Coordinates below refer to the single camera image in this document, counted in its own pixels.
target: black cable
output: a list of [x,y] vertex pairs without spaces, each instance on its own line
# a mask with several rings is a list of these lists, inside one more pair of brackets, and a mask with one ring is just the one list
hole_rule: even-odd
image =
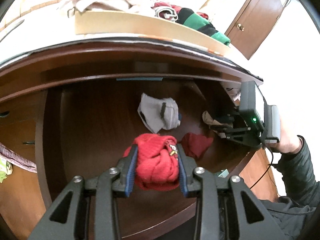
[[267,174],[268,170],[270,169],[272,163],[273,163],[273,152],[271,151],[271,149],[268,148],[268,150],[271,152],[272,155],[272,159],[271,159],[271,163],[269,164],[269,167],[267,168],[267,170],[262,174],[262,176],[250,187],[250,189],[252,189],[255,185],[257,185],[257,183],[263,178],[263,176],[265,174]]
[[312,210],[312,211],[308,211],[308,212],[304,212],[304,213],[289,213],[289,212],[282,212],[282,211],[278,211],[278,210],[273,210],[270,208],[267,208],[267,210],[281,213],[281,214],[286,214],[286,215],[293,215],[293,216],[304,216],[304,215],[308,215],[310,213],[313,213],[315,211],[315,210]]

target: dark jacket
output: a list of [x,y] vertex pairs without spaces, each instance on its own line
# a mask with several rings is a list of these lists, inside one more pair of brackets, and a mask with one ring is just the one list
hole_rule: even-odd
[[[316,182],[313,173],[310,151],[304,138],[303,145],[295,155],[283,154],[278,164],[273,166],[282,173],[287,196],[280,197],[278,203],[261,200],[267,209],[289,213],[305,213],[315,210],[320,201],[320,183]],[[279,227],[287,236],[286,240],[294,240],[312,216],[287,215],[270,211]]]

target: drawer handle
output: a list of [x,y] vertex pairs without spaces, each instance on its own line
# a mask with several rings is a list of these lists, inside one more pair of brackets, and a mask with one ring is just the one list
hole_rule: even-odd
[[9,114],[10,114],[10,111],[2,112],[2,113],[0,113],[0,118],[5,118],[5,117],[7,117]]
[[23,142],[23,144],[26,144],[26,145],[33,145],[33,144],[35,144],[35,143],[36,143],[35,141]]

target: metal screw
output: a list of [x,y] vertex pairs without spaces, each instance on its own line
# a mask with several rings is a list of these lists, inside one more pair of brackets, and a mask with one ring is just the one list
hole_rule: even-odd
[[232,180],[232,182],[234,182],[234,183],[238,183],[238,182],[240,182],[241,178],[240,178],[239,176],[237,176],[237,175],[233,175],[233,176],[231,177],[231,180]]
[[117,174],[119,172],[119,169],[118,168],[110,168],[109,169],[109,173],[114,175],[114,174]]
[[81,176],[77,175],[77,176],[74,176],[72,180],[73,180],[73,182],[78,183],[78,182],[80,182],[82,179],[83,179],[83,178],[82,178]]
[[195,173],[196,174],[202,174],[204,173],[205,169],[203,167],[196,167],[195,168]]

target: wooden door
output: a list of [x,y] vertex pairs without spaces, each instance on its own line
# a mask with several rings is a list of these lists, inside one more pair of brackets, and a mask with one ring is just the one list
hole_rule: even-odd
[[226,35],[250,59],[271,32],[282,11],[280,0],[246,0]]

